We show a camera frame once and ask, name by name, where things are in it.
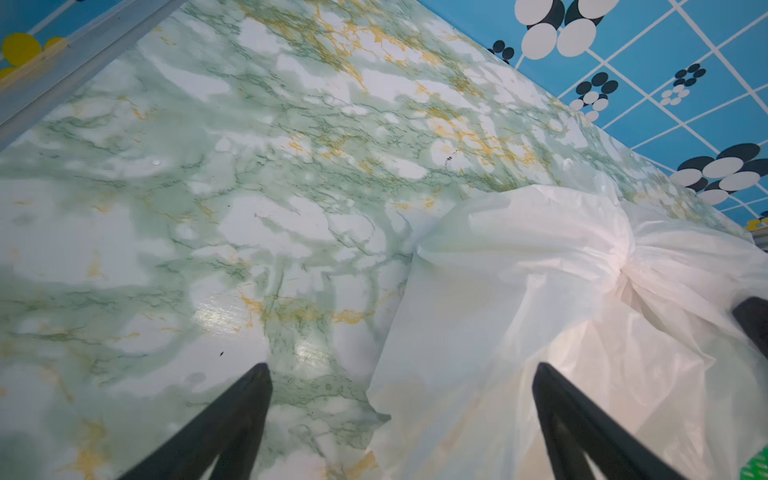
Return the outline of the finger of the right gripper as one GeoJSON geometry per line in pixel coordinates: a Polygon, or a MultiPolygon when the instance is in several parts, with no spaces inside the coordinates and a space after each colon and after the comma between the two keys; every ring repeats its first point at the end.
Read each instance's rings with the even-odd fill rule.
{"type": "Polygon", "coordinates": [[[749,297],[739,303],[732,314],[746,336],[765,358],[768,357],[768,301],[749,297]]]}

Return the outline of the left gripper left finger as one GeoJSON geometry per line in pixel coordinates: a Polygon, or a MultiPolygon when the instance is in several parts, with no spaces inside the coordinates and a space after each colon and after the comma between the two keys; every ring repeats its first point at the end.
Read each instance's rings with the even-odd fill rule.
{"type": "Polygon", "coordinates": [[[248,479],[273,393],[269,367],[258,363],[173,437],[124,473],[124,479],[248,479]]]}

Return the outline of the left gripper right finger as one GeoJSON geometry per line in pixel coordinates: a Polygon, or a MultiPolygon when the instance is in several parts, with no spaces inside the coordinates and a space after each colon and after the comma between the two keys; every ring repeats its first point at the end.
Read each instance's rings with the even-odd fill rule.
{"type": "Polygon", "coordinates": [[[552,365],[538,364],[532,384],[554,477],[592,479],[595,464],[607,479],[680,479],[552,365]]]}

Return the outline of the white plastic bag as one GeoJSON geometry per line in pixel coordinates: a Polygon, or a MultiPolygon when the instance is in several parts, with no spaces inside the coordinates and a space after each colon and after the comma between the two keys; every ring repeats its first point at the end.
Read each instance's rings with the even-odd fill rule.
{"type": "Polygon", "coordinates": [[[455,206],[417,245],[367,396],[389,479],[548,479],[551,364],[689,479],[767,443],[767,361],[733,317],[767,256],[729,233],[555,186],[455,206]]]}

